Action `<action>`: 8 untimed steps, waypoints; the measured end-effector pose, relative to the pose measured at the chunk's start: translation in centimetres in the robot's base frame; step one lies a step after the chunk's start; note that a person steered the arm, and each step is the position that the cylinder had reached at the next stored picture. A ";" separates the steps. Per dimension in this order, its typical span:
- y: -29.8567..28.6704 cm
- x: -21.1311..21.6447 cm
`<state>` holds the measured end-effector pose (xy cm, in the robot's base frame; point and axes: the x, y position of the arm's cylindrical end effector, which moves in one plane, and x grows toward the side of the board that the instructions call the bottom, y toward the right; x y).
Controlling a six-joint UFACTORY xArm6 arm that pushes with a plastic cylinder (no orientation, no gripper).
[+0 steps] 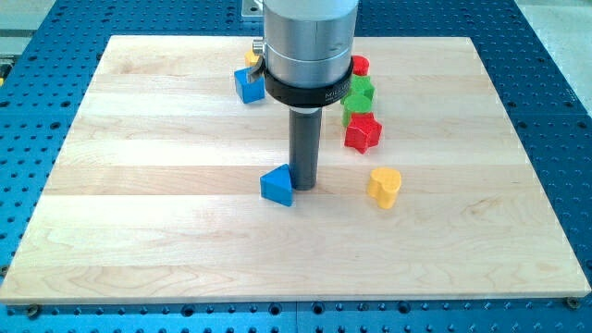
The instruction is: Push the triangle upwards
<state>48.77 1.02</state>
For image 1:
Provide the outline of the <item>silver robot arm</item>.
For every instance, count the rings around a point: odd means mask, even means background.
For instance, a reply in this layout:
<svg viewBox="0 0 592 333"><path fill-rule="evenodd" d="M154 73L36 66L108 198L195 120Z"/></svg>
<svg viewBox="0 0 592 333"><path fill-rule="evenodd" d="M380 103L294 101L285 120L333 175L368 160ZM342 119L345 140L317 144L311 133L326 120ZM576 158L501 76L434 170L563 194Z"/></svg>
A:
<svg viewBox="0 0 592 333"><path fill-rule="evenodd" d="M358 0L265 0L260 56L247 80L265 79L273 98L312 114L338 101L352 75Z"/></svg>

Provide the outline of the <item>yellow block behind arm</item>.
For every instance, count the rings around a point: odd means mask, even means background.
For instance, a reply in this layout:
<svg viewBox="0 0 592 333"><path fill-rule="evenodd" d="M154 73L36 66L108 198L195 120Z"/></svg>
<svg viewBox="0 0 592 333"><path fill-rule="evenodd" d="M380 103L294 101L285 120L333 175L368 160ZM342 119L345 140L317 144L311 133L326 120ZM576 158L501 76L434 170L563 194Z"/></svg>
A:
<svg viewBox="0 0 592 333"><path fill-rule="evenodd" d="M244 62L247 68L254 67L260 60L261 56L256 54L253 50L249 50L244 55Z"/></svg>

